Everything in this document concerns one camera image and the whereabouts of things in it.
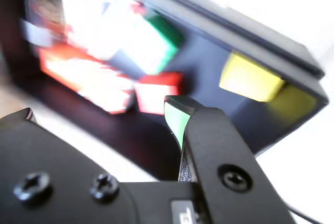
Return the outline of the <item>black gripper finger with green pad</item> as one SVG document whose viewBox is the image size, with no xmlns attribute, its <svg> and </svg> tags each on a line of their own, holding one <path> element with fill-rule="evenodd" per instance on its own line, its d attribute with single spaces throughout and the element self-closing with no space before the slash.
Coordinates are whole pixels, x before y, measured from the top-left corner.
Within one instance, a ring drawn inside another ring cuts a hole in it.
<svg viewBox="0 0 334 224">
<path fill-rule="evenodd" d="M 135 223 L 131 198 L 101 174 L 31 109 L 1 119 L 1 223 Z"/>
<path fill-rule="evenodd" d="M 199 190 L 181 220 L 196 223 L 294 223 L 288 208 L 228 116 L 185 96 L 166 96 L 164 117 Z"/>
</svg>

